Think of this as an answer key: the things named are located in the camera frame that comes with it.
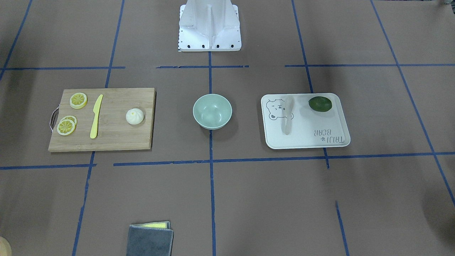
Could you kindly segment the yellow plastic knife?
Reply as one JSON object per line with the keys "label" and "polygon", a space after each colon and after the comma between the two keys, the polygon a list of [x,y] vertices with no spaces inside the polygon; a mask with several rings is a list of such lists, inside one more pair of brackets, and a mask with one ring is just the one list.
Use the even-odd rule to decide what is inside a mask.
{"label": "yellow plastic knife", "polygon": [[96,138],[97,134],[98,134],[98,122],[99,122],[99,114],[100,114],[102,99],[103,99],[103,94],[100,94],[98,96],[98,98],[96,99],[95,105],[93,107],[94,118],[93,118],[91,131],[90,131],[91,139]]}

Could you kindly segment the hidden rear lemon slice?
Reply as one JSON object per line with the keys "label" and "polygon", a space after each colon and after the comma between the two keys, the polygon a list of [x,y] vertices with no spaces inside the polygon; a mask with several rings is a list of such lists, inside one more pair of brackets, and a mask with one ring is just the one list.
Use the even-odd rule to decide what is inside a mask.
{"label": "hidden rear lemon slice", "polygon": [[64,120],[70,120],[70,121],[73,121],[73,123],[75,125],[77,125],[77,118],[73,115],[66,115],[65,117],[63,117],[60,122],[63,122]]}

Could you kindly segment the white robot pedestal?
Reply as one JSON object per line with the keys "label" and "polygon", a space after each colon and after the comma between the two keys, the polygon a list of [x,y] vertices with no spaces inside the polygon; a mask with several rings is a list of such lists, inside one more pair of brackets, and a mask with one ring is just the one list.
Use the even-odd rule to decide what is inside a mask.
{"label": "white robot pedestal", "polygon": [[188,0],[180,6],[179,51],[229,52],[241,48],[239,9],[230,0]]}

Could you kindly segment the grey cloth on sponge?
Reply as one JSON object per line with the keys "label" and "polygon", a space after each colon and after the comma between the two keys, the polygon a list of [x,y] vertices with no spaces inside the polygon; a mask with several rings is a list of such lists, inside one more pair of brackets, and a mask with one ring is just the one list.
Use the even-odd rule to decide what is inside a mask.
{"label": "grey cloth on sponge", "polygon": [[170,256],[173,235],[170,221],[130,225],[126,255]]}

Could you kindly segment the beige spoon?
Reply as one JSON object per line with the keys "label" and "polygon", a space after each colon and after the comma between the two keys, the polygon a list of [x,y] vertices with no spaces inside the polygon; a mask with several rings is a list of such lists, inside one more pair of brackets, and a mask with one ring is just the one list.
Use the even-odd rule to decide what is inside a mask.
{"label": "beige spoon", "polygon": [[288,96],[284,99],[283,114],[285,120],[283,121],[282,131],[285,135],[291,133],[291,120],[292,111],[294,110],[295,100],[293,96]]}

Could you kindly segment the white bear tray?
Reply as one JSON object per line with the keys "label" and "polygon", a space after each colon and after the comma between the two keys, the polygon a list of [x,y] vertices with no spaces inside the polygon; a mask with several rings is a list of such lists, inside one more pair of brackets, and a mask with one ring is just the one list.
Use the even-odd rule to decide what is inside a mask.
{"label": "white bear tray", "polygon": [[[284,99],[293,96],[291,133],[282,131]],[[328,112],[316,112],[309,107],[312,97],[327,97],[332,101]],[[271,149],[305,149],[346,147],[350,133],[340,98],[336,94],[266,94],[261,98],[265,141]]]}

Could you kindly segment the white steamed bun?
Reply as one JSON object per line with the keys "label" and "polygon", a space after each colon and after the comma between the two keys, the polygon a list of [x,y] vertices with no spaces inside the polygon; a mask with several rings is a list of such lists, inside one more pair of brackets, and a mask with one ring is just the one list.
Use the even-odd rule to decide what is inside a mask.
{"label": "white steamed bun", "polygon": [[144,120],[145,114],[141,109],[133,108],[127,111],[125,119],[131,125],[138,125]]}

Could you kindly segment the front lemon slice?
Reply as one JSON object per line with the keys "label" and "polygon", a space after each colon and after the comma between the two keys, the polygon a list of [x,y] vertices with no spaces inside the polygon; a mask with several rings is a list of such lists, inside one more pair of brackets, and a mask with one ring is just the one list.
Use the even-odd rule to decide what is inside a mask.
{"label": "front lemon slice", "polygon": [[70,119],[63,119],[57,125],[57,132],[61,136],[67,136],[75,131],[76,123]]}

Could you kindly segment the light green bowl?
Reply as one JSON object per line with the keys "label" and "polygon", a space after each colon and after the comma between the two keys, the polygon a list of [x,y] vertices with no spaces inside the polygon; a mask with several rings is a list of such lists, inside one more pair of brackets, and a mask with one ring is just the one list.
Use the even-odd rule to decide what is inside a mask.
{"label": "light green bowl", "polygon": [[206,94],[198,98],[192,108],[195,121],[203,128],[217,130],[232,118],[233,108],[229,100],[219,94]]}

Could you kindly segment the dark green lime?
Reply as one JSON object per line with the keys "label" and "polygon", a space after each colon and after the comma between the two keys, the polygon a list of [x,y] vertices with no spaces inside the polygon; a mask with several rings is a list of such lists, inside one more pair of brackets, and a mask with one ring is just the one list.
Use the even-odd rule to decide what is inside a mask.
{"label": "dark green lime", "polygon": [[327,97],[312,97],[308,101],[309,107],[316,112],[328,112],[332,109],[332,101]]}

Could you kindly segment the bamboo cutting board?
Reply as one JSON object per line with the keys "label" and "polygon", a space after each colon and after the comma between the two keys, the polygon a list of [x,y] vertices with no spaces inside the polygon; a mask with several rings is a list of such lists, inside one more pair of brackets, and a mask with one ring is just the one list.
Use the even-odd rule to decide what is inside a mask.
{"label": "bamboo cutting board", "polygon": [[[70,97],[82,92],[87,95],[87,104],[81,109],[70,107]],[[103,94],[98,122],[98,134],[90,138],[96,99]],[[59,104],[57,121],[66,115],[77,118],[75,131],[61,136],[54,128],[48,150],[50,152],[85,152],[110,150],[148,150],[154,124],[156,90],[154,88],[128,89],[65,89]],[[144,120],[138,125],[127,123],[125,114],[138,108]]]}

